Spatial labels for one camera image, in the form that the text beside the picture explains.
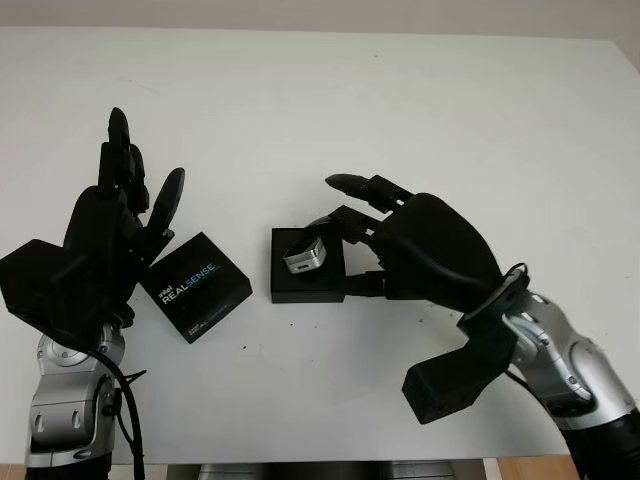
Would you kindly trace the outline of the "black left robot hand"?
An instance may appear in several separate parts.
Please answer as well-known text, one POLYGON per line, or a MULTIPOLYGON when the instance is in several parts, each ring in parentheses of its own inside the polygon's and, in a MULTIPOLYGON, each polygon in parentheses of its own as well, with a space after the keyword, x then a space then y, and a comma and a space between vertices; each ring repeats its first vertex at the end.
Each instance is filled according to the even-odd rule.
POLYGON ((76 201, 63 247, 90 258, 99 302, 110 321, 124 328, 133 324, 128 301, 135 286, 174 237, 170 224, 184 182, 185 170, 173 169, 150 202, 142 153, 131 141, 125 113, 113 108, 97 184, 76 201))

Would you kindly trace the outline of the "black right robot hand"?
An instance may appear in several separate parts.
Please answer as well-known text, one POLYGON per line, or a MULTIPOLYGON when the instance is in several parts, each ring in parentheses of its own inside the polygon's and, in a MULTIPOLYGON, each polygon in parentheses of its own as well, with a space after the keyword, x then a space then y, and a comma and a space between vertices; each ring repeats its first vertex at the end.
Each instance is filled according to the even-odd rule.
POLYGON ((341 293, 427 300, 467 313, 502 284, 487 242, 440 198, 411 193, 379 175, 334 174, 326 183, 386 215, 376 220, 341 206, 305 227, 307 236, 363 243, 376 255, 380 269, 343 277, 337 284, 341 293))

